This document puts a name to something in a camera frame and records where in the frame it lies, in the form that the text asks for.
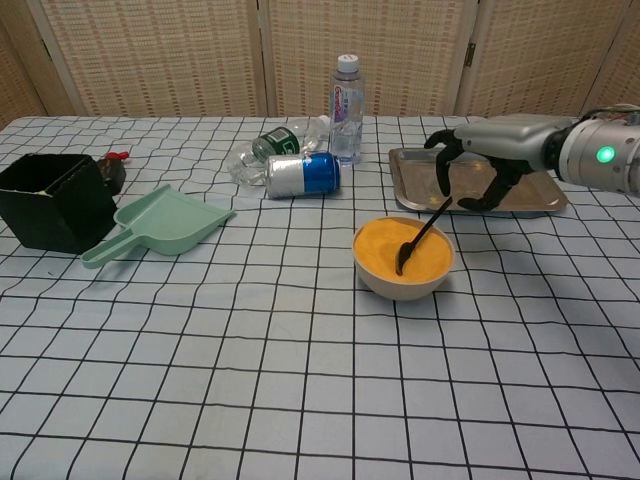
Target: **black bin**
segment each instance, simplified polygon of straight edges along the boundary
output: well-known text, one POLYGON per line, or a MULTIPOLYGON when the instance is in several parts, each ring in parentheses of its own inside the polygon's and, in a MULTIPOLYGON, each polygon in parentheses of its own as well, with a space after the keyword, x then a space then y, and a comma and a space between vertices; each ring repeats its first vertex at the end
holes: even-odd
POLYGON ((25 247, 82 253, 113 228, 115 211, 89 155, 29 154, 0 172, 0 216, 25 247))

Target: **silver can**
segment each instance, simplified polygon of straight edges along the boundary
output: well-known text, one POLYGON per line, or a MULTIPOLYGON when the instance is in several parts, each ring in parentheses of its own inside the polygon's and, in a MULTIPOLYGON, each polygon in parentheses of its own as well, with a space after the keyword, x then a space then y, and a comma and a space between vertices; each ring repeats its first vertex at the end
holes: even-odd
POLYGON ((330 193, 340 188, 340 164, 328 152, 274 155, 267 160, 269 198, 330 193))

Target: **bowl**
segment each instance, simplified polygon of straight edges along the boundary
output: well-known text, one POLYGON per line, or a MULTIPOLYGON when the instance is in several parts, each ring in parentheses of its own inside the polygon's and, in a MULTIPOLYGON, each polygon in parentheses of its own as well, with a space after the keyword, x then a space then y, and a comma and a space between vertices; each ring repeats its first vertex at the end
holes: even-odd
MULTIPOLYGON (((407 217, 380 217, 380 218, 401 220, 405 223, 411 223, 418 228, 422 228, 425 224, 425 222, 422 222, 420 220, 407 218, 407 217)), ((375 293, 377 293, 382 297, 388 298, 390 300, 402 300, 402 301, 417 300, 419 298, 429 295, 436 288, 440 286, 442 281, 446 278, 447 274, 451 271, 451 268, 453 267, 453 263, 455 261, 455 249, 453 248, 453 243, 451 242, 449 237, 438 227, 436 226, 431 227, 429 229, 429 232, 436 233, 437 235, 442 237, 444 240, 446 240, 446 243, 449 246, 451 259, 450 259, 447 270, 442 275, 435 278, 431 278, 424 282, 400 282, 398 280, 384 278, 372 272, 368 268, 366 268, 358 259, 358 256, 356 254, 356 249, 355 249, 356 241, 358 239, 358 236, 362 232, 362 230, 366 228, 367 225, 369 225, 371 222, 380 220, 380 218, 370 220, 369 222, 364 224, 362 227, 360 227, 356 232, 356 234, 353 236, 351 251, 353 253, 353 260, 355 263, 356 273, 358 274, 358 277, 360 277, 360 279, 365 283, 365 285, 367 285, 367 287, 369 287, 375 293)))

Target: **dustpan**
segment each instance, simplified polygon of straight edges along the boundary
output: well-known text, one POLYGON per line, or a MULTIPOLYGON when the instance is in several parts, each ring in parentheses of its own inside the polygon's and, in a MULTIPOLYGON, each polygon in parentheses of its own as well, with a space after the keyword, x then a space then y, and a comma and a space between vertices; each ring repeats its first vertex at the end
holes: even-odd
POLYGON ((163 185, 118 210, 113 218, 124 230, 87 250, 82 263, 98 268, 137 245, 163 255, 179 255, 195 247, 233 214, 232 210, 208 205, 163 185))

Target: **green indicator light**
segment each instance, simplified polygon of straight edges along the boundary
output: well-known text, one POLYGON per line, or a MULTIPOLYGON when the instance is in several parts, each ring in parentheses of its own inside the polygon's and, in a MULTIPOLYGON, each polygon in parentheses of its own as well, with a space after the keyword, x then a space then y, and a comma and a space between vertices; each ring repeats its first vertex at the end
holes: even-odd
POLYGON ((613 149, 613 147, 602 147, 600 150, 598 150, 598 153, 596 153, 596 158, 600 163, 609 163, 615 156, 616 151, 613 149))

